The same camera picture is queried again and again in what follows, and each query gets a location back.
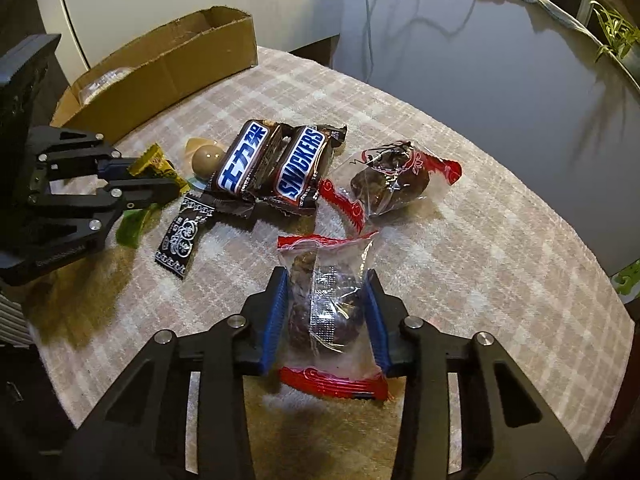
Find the light green candy wrapper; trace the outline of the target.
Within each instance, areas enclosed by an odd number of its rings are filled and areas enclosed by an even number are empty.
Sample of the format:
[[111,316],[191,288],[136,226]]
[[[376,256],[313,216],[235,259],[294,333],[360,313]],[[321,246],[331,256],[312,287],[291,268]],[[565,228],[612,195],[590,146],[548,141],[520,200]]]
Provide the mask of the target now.
[[160,206],[152,204],[144,209],[127,210],[116,231],[115,240],[120,246],[137,249],[145,232],[154,226]]

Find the yellow candy packet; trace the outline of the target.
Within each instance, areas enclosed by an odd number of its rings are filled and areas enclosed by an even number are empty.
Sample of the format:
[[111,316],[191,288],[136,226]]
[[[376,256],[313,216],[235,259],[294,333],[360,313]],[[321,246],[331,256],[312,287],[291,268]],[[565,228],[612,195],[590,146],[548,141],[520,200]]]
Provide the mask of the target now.
[[151,144],[127,170],[133,177],[169,179],[178,185],[181,194],[190,190],[189,182],[178,174],[158,143]]

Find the black patterned snack packet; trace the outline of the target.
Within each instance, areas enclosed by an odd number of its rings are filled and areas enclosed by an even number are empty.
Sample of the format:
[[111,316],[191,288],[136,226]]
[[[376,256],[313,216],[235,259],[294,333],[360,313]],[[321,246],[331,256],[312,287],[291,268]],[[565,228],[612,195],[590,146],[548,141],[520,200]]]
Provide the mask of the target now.
[[200,196],[186,194],[157,247],[154,261],[183,280],[198,240],[214,223],[214,213],[215,208],[203,202]]

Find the brown egg vacuum pack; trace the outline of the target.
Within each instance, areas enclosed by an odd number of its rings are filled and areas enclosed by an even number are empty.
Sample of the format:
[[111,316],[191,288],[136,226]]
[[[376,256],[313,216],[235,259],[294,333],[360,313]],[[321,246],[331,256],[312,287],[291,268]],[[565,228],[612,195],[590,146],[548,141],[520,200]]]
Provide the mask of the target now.
[[226,151],[216,142],[204,138],[190,138],[186,141],[184,157],[194,177],[207,182],[220,168]]

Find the Snickers bar Chinese label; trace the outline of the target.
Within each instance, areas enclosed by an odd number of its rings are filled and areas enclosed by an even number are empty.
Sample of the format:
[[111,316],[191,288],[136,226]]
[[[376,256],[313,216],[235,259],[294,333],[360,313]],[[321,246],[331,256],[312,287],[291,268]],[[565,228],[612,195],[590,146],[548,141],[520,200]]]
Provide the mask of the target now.
[[209,191],[235,198],[247,196],[250,182],[276,138],[277,128],[276,122],[265,119],[250,119],[242,125],[219,168],[210,177]]

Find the clear red date pack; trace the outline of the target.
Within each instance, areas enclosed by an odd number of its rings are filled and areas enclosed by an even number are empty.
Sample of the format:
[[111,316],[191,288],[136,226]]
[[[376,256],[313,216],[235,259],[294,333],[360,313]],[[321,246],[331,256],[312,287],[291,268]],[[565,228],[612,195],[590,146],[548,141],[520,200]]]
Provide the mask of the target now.
[[288,317],[278,369],[282,384],[325,398],[388,399],[363,299],[377,235],[278,238],[280,263],[288,270]]
[[365,148],[320,184],[320,196],[363,233],[376,218],[418,200],[436,203],[463,176],[460,162],[411,140]]

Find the Snickers bar English label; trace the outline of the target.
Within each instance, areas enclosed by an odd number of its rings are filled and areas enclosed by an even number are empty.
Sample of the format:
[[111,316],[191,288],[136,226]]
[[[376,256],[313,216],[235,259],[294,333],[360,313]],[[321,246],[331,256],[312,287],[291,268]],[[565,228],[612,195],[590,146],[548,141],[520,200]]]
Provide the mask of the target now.
[[260,199],[286,214],[313,216],[320,183],[334,154],[343,149],[347,126],[304,125],[293,129],[291,141],[280,155]]

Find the brown cardboard box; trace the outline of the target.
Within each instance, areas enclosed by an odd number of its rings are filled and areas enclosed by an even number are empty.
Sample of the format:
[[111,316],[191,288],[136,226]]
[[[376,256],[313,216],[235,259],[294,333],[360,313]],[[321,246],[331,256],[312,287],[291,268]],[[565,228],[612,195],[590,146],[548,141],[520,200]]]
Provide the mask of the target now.
[[[51,125],[115,143],[187,96],[257,64],[253,17],[212,6],[151,30],[82,74],[58,101]],[[134,71],[80,104],[82,88],[119,67]]]

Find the plaid beige tablecloth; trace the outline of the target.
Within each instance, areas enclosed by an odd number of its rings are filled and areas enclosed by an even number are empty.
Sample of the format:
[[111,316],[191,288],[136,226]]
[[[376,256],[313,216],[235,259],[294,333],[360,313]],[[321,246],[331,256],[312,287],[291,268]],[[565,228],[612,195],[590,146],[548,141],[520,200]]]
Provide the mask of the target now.
[[130,183],[185,176],[190,138],[224,152],[205,190],[60,264],[28,324],[78,428],[62,479],[583,479],[632,324],[574,229],[430,116],[316,63],[258,65],[127,134]]

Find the green snack bag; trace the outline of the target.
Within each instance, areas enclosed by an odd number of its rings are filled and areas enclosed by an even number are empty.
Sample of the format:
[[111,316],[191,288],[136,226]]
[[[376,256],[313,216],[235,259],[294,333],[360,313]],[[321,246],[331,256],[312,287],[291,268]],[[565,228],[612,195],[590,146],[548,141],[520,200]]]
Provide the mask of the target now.
[[628,264],[615,273],[611,282],[623,304],[629,304],[632,300],[637,299],[639,297],[640,260]]

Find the potted spider plant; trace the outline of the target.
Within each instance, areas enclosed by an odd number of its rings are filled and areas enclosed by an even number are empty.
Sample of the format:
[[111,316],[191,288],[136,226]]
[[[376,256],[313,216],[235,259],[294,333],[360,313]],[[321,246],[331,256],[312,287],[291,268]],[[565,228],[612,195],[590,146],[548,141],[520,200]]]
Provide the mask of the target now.
[[597,0],[591,0],[590,6],[597,15],[600,29],[605,36],[605,43],[597,50],[596,61],[605,54],[622,62],[632,47],[639,42],[639,29],[626,20],[620,12],[608,10]]

